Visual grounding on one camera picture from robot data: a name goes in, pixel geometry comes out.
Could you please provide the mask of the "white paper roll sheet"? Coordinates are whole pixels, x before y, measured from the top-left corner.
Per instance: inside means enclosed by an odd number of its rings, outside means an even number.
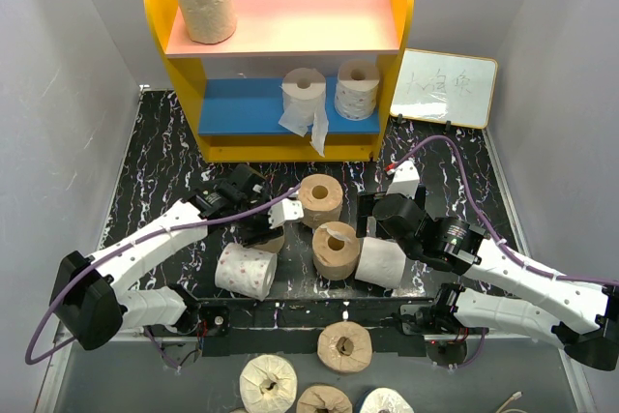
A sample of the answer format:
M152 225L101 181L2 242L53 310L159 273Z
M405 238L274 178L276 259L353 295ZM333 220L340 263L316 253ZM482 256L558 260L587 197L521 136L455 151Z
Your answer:
M310 133L310 145L325 156L329 130L326 112L326 78L318 70L298 68L289 72L281 84L283 114L279 125L291 133Z

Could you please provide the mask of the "white dotted roll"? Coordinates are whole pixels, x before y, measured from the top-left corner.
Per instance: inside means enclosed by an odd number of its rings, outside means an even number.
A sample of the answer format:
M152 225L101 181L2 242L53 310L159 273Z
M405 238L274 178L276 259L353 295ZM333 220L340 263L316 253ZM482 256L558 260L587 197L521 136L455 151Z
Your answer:
M361 121L370 117L376 107L380 73L367 60L344 62L338 71L335 109L345 119Z

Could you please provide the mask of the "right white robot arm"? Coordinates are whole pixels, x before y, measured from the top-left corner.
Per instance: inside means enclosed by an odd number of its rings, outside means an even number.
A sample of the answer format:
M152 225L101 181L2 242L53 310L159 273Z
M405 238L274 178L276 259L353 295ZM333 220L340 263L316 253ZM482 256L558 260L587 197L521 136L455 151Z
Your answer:
M396 242L404 255L430 268L489 283L497 297L444 283L431 306L399 316L419 334L494 329L543 340L592 369L618 364L618 287L568 280L566 276L497 244L479 226L453 217L434 218L425 209L424 188L414 197L362 192L357 201L358 236L369 219L381 239Z

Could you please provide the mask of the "tan paper roll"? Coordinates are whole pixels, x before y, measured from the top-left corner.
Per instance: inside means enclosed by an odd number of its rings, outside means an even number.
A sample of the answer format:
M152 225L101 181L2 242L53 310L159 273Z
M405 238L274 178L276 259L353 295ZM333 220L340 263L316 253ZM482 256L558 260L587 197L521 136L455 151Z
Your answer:
M280 249L284 228L273 227L266 216L247 218L236 223L238 226L239 243L245 248L255 248L262 251Z
M218 44L232 36L237 27L233 0L178 0L190 39Z
M304 216L302 223L311 229L338 221L343 203L343 190L340 182L326 174L312 174L305 177L298 191Z

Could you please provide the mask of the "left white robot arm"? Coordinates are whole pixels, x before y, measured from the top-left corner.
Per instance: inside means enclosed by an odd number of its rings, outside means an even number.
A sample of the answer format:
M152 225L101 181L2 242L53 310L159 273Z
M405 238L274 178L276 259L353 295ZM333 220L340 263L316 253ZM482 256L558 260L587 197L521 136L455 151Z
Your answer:
M134 291L147 272L176 252L229 223L249 221L252 240L269 239L270 210L283 201L247 164L181 198L129 237L88 256L74 251L60 263L50 304L85 350L108 343L118 332L161 325L180 335L199 323L199 304L179 284Z

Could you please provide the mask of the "white patterned paper roll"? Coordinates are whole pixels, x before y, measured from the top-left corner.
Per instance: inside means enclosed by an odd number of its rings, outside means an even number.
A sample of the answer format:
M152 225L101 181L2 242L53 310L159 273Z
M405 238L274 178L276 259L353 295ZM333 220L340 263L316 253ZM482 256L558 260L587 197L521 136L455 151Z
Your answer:
M262 302L270 293L277 263L275 253L230 243L218 259L215 286Z

